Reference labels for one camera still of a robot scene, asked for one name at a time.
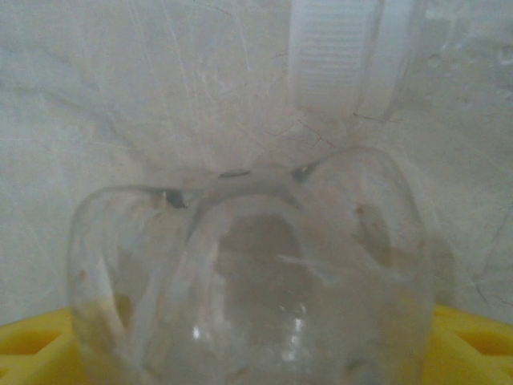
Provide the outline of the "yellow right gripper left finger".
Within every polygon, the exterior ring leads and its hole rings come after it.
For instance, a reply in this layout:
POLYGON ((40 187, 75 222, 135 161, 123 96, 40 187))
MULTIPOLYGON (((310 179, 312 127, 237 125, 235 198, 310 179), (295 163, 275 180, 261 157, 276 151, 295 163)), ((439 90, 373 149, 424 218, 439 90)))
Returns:
POLYGON ((1 327, 1 385, 86 382, 69 310, 53 310, 1 327))

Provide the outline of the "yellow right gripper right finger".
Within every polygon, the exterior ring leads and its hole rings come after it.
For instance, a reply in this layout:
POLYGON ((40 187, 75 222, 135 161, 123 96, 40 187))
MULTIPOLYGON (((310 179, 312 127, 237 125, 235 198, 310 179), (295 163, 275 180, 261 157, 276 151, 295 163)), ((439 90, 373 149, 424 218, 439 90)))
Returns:
POLYGON ((437 305, 426 385, 512 385, 512 325, 437 305))

